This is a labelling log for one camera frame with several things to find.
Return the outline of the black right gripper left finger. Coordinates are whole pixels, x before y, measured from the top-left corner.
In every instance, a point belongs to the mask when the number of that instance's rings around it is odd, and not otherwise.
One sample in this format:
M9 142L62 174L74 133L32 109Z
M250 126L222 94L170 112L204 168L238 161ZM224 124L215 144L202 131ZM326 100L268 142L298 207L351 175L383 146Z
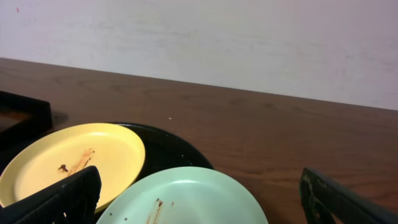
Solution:
M1 209L1 224L94 223L101 178L89 166Z

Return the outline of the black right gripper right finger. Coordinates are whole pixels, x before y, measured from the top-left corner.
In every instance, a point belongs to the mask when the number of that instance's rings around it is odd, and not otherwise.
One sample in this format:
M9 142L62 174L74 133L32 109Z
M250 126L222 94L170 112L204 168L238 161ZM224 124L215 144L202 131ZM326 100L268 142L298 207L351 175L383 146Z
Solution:
M308 223L395 224L397 215L314 169L304 168L299 194Z

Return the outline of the yellow plastic plate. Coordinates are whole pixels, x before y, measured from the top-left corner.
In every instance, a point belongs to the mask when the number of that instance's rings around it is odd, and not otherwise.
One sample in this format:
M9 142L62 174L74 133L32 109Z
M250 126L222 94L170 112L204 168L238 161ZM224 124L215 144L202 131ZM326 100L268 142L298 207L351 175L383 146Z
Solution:
M145 158L141 138L123 126L90 123L65 128L31 143L8 163L1 174L1 205L95 166L101 179L95 211L100 212L137 179Z

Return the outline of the pale green plastic plate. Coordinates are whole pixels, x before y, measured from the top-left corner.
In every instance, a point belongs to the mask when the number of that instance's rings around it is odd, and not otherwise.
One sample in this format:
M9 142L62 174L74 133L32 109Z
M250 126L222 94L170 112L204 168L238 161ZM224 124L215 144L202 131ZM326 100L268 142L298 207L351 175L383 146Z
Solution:
M230 176L201 167L177 167L132 184L98 224L266 224L254 196Z

